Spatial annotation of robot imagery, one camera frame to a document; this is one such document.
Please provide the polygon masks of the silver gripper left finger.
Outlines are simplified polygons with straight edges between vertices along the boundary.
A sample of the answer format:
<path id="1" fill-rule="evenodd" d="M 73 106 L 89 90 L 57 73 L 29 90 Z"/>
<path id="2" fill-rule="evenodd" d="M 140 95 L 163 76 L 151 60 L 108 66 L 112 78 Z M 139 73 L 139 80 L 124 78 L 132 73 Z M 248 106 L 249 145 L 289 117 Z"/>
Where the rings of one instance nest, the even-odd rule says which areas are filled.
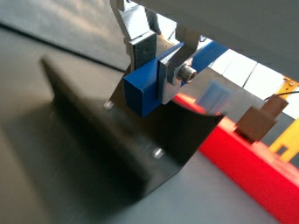
<path id="1" fill-rule="evenodd" d="M 109 0 L 109 5 L 124 35 L 125 53 L 135 71 L 156 53 L 156 34 L 151 31 L 145 8 L 129 0 Z"/>

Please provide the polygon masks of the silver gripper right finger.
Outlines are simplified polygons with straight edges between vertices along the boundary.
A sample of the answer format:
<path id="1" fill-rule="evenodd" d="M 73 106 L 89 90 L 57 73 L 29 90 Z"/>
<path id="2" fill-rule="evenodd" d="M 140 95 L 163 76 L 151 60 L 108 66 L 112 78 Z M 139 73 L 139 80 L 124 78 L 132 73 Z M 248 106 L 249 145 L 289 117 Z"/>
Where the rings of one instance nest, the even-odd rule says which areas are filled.
<path id="1" fill-rule="evenodd" d="M 183 82 L 191 83 L 196 76 L 188 59 L 197 52 L 200 33 L 177 24 L 175 37 L 181 42 L 181 47 L 159 61 L 157 98 L 161 104 L 167 104 L 177 95 Z"/>

